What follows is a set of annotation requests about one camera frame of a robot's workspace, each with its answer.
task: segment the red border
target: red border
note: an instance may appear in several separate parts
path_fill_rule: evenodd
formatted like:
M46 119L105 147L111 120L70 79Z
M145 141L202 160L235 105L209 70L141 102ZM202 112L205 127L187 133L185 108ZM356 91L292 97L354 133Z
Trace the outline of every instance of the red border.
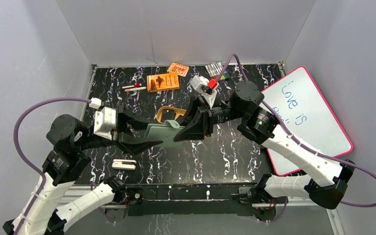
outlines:
M310 75L310 73L309 73L309 71L306 69L306 67L305 67L305 66L297 67L297 68L295 68L292 72L286 74L286 76L284 76L283 78L287 77L289 74L293 73L295 70L300 69L300 68L305 69L306 73L309 75L310 80L312 80L312 83L315 85L316 89L318 90L319 94L321 95L322 99L324 100L325 104L327 105L329 111L331 112L333 118L334 118L335 121L338 123L339 127L341 128L342 132L344 133L345 137L347 138L348 142L349 142L350 145L351 145L351 148L350 148L347 152L345 152L345 153L341 153L341 154L338 154L338 155L334 156L334 158L337 158L337 157L339 157L339 156L342 156L342 155L345 155L345 154L347 154L347 153L352 152L352 150L354 149L353 142L350 140L350 138L348 137L348 135L347 135L347 133L345 132L344 128L342 127L341 123L340 123L340 122L338 121L338 119L336 118L336 115L333 113L333 111L332 111L332 109L330 108L328 102L325 100L324 95L323 95L323 94L321 93L321 91L319 90L318 86L316 85L315 81L313 80L312 76ZM273 84L270 85L269 87L275 85L277 82L279 82L279 81L282 80L283 78L277 80L275 83L273 83ZM292 173L295 173L295 172L301 170L301 169L297 169L297 170L291 171L291 172L289 172L289 173L286 173L286 174L283 174L283 175L279 175L279 174L277 173L277 171L276 171L276 167L275 167L275 165L273 164L273 160L272 160L272 156L270 155L270 151L268 150L267 152L269 153L270 161L272 162L272 165L273 165L273 168L274 168L274 170L275 170L276 175L278 175L278 176L286 176L286 175L288 175L288 174L292 174Z

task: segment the gray floor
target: gray floor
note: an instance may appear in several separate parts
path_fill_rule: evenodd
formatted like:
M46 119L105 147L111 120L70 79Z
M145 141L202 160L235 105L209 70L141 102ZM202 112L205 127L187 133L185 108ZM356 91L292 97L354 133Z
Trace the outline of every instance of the gray floor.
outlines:
M66 235L332 235L327 211L321 207L287 208L273 224L257 223L235 214L147 215L127 217L113 225L95 210L74 224Z

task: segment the black marble table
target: black marble table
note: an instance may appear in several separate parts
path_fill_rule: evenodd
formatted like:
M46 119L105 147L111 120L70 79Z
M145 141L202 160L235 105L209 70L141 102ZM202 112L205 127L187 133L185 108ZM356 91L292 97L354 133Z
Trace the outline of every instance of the black marble table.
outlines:
M263 90L281 77L277 64L245 65L249 80ZM164 106L186 109L189 97L195 91L189 85L195 75L209 77L204 66L190 66L186 77L180 77L179 90L148 93L147 90L126 93L122 86L146 84L146 76L167 73L167 67L96 68L89 98L97 97L110 102L112 107L124 105L134 113L155 119L157 110ZM220 82L219 97L229 99L236 83L241 79L238 66L229 66L231 79ZM94 109L85 110L84 121L93 123ZM148 149L130 156L116 147L98 148L85 152L91 156L91 164L76 181L79 185L100 182L117 175L126 184L239 184L258 182L262 174L273 173L273 167L266 150L243 137L236 127L239 120L214 127L212 137L203 141L186 141L177 149ZM113 159L136 160L134 171L111 168Z

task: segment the orange book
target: orange book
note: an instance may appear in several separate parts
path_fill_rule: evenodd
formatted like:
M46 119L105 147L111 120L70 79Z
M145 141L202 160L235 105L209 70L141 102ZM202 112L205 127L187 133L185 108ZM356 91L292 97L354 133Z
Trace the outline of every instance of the orange book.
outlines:
M179 89L179 78L176 73L149 75L147 79L148 92Z

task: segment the yellow plastic object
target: yellow plastic object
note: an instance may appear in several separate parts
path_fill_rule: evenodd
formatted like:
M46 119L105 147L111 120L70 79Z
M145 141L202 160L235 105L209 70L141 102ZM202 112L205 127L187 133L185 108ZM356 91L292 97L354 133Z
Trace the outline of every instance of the yellow plastic object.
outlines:
M186 112L185 109L177 109L171 106L162 106L159 110L158 113L156 114L156 120L163 124L165 120L162 120L162 113L165 112L166 110L173 110L175 112L175 119L179 118L179 116L183 116Z

